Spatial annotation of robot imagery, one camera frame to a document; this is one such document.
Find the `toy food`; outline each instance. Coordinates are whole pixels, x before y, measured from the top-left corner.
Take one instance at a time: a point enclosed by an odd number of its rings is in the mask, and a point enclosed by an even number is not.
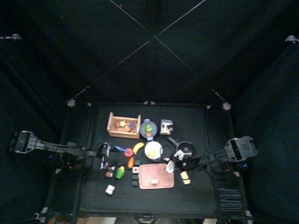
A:
[[[137,154],[138,151],[139,151],[145,146],[146,146],[145,143],[138,143],[138,144],[135,145],[135,148],[134,148],[134,153]]]
[[[129,162],[127,162],[127,168],[130,168],[130,169],[133,169],[134,168],[134,166],[135,166],[135,158],[134,157],[131,157],[130,159],[129,159]]]
[[[126,176],[126,167],[125,166],[121,166],[117,169],[117,178],[118,179],[122,179],[125,176]]]

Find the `black fabric wall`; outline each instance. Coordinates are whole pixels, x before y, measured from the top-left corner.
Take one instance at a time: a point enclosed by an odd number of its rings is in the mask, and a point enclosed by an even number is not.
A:
[[[0,43],[0,223],[25,220],[41,212],[53,168],[43,153],[13,157],[11,136],[31,130],[39,138],[58,142],[66,101],[18,42]]]
[[[260,155],[246,177],[260,223],[299,223],[299,45],[286,48],[236,103],[236,130]]]
[[[110,1],[3,2],[2,36],[18,32],[23,41],[0,40],[0,220],[39,212],[50,184],[46,155],[6,155],[13,133],[58,142],[66,100],[105,75],[79,100],[221,103],[212,88],[221,92],[238,136],[261,150],[246,178],[250,209],[262,223],[299,222],[299,45],[285,43],[298,33],[298,1],[206,1],[161,37],[197,75]],[[125,9],[158,33],[200,1],[157,3]]]

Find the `frying pan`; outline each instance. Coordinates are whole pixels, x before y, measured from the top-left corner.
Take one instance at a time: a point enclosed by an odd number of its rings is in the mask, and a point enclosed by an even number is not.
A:
[[[186,142],[186,141],[184,141],[181,143],[177,143],[177,141],[170,136],[168,138],[173,142],[173,144],[176,145],[177,151],[182,151],[185,153],[182,160],[190,158],[194,154],[193,144],[190,142]]]

